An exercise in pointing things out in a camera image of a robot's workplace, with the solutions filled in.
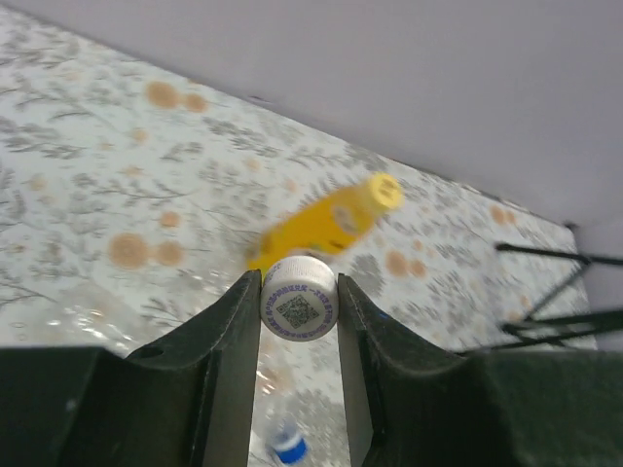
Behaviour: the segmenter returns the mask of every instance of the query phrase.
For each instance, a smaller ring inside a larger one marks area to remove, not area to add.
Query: yellow bottle cap
[[[366,180],[363,193],[368,207],[378,215],[400,207],[404,201],[398,180],[384,172],[375,173]]]

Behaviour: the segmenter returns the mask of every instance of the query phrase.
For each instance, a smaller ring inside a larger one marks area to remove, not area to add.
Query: round white cap
[[[290,256],[266,273],[260,314],[264,324],[289,341],[312,341],[338,320],[335,274],[311,256]]]

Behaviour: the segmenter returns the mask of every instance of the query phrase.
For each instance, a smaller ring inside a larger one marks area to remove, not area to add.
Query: blue cap
[[[294,448],[289,450],[275,450],[275,454],[281,462],[284,464],[296,464],[305,457],[308,451],[308,446],[305,444],[305,440],[301,438],[301,441]]]

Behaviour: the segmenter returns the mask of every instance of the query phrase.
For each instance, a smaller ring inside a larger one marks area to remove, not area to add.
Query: table
[[[424,338],[499,341],[498,321],[570,271],[497,256],[496,241],[575,248],[568,229],[517,206],[4,8],[0,35],[6,345],[40,341],[46,310],[84,283],[120,298],[154,336],[172,329],[192,314],[171,304],[181,269],[222,271],[220,290],[258,232],[379,170],[400,180],[406,203],[331,266]],[[548,311],[586,307],[578,284]],[[282,346],[311,446],[304,465],[348,465],[335,330]],[[249,465],[264,463],[252,449]]]

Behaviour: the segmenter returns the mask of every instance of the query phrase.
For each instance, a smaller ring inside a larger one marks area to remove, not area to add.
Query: transparent bottle
[[[272,460],[296,464],[307,445],[291,412],[294,398],[292,373],[275,338],[262,336],[258,354],[251,430]]]

